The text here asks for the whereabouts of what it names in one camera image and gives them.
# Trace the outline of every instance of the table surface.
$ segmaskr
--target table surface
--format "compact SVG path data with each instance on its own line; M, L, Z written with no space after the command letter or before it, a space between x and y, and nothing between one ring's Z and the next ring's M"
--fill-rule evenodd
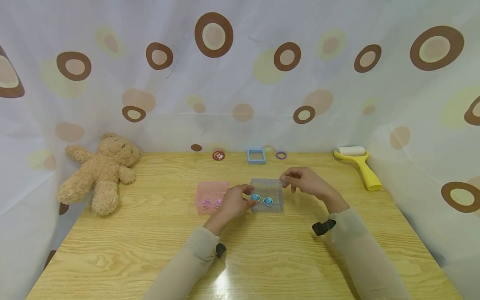
M208 216L194 206L199 181L278 178L288 167L309 166L336 187L362 216L405 281L413 299L460 299L385 190L368 192L358 169L331 154L267 153L265 165L246 154L147 153L133 167L137 181L120 185L120 204L108 217L87 207L27 299L141 299L160 270ZM190 299L359 299L327 233L325 206L284 190L281 213L250 213L221 237L227 252L215 259Z

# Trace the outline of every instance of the teddy bear leg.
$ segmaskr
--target teddy bear leg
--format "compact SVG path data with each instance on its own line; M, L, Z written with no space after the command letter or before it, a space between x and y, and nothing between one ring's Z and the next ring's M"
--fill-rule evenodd
M65 204L79 202L92 188L94 181L95 178L93 175L83 172L82 170L77 170L60 185L57 198Z
M92 200L92 210L100 216L106 216L117 208L119 196L117 184L102 180L96 183Z

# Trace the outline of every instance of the lint roller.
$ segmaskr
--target lint roller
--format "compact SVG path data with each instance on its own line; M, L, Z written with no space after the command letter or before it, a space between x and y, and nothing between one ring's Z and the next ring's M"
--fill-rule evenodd
M357 165L359 165L367 190L376 191L382 186L377 175L375 175L372 169L367 165L366 161L370 154L365 151L365 148L362 146L338 147L333 151L333 156L337 159L352 160L356 162Z

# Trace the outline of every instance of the white roller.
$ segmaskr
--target white roller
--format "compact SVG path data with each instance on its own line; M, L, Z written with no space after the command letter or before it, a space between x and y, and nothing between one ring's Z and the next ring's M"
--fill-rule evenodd
M335 149L337 152L347 156L364 156L365 148L362 146L352 146L352 147L338 147Z

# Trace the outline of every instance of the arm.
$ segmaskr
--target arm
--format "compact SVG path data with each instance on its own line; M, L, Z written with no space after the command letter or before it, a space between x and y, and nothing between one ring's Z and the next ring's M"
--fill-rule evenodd
M88 151L86 148L78 145L68 146L65 148L67 155L81 164L85 163L87 160L91 159L95 154Z
M127 168L126 166L120 166L119 168L119 179L123 184L130 184L135 181L137 175L135 171Z
M185 299L215 258L218 236L230 220L243 215L257 202L243 198L253 187L247 184L228 189L218 210L203 227L197 227L180 251L160 272L144 300Z
M362 300L409 300L410 295L400 275L380 245L365 227L357 211L340 193L309 168L291 168L280 180L284 187L323 200L329 218L336 221L330 230L333 243L343 254L348 270Z

